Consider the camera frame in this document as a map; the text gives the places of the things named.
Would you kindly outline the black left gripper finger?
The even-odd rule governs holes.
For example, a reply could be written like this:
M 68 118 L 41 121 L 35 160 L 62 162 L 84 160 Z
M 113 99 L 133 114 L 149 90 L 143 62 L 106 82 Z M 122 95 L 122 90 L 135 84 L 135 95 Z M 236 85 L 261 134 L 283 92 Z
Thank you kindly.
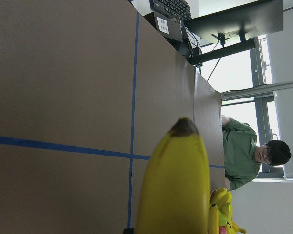
M 125 228 L 123 234 L 134 234 L 134 228 Z

